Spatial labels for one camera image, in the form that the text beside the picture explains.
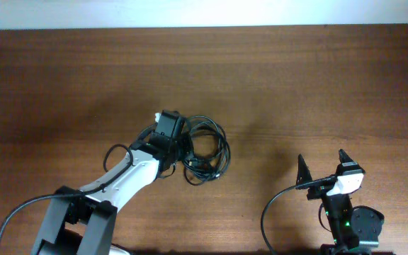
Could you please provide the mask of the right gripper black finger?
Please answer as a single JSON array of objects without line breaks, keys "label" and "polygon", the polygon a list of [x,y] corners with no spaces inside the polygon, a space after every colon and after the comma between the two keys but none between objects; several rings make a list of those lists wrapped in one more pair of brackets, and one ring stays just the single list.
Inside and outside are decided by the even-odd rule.
[{"label": "right gripper black finger", "polygon": [[352,160],[352,158],[350,158],[350,156],[343,149],[339,149],[338,153],[340,165],[353,166],[355,164],[355,161]]},{"label": "right gripper black finger", "polygon": [[301,154],[297,156],[297,178],[296,178],[296,189],[302,190],[306,189],[313,181],[310,170],[305,163],[305,160]]}]

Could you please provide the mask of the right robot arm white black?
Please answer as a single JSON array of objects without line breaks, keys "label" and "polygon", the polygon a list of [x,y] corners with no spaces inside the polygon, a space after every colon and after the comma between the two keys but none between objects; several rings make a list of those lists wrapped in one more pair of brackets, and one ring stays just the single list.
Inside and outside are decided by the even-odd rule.
[{"label": "right robot arm white black", "polygon": [[371,254],[379,246],[385,216],[368,206],[354,207],[351,194],[360,189],[366,171],[343,150],[334,174],[313,179],[302,155],[297,157],[298,190],[308,200],[320,200],[329,223],[333,244],[323,244],[320,254]]}]

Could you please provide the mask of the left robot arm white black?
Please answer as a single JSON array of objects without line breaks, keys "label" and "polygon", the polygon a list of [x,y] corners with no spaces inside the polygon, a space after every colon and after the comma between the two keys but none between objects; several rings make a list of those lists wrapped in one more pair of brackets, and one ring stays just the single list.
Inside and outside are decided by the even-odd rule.
[{"label": "left robot arm white black", "polygon": [[116,217],[138,191],[184,155],[180,139],[185,122],[176,111],[156,114],[153,126],[125,147],[125,157],[102,177],[53,193],[32,254],[126,254],[113,244]]}]

